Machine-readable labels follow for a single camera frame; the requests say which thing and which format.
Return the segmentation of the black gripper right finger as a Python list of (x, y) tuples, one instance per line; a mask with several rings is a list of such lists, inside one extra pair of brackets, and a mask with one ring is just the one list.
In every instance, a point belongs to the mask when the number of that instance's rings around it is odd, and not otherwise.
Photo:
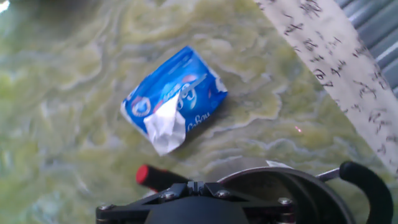
[(295, 223), (290, 198), (254, 186), (195, 183), (196, 223)]

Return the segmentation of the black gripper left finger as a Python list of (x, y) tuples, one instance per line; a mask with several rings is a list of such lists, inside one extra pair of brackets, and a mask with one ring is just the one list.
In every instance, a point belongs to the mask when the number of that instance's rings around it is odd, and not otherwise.
[(149, 212), (167, 202), (189, 196), (189, 186), (194, 182), (177, 183), (154, 195), (145, 197), (127, 205), (102, 205), (96, 208), (96, 224), (123, 223), (126, 221), (143, 222)]

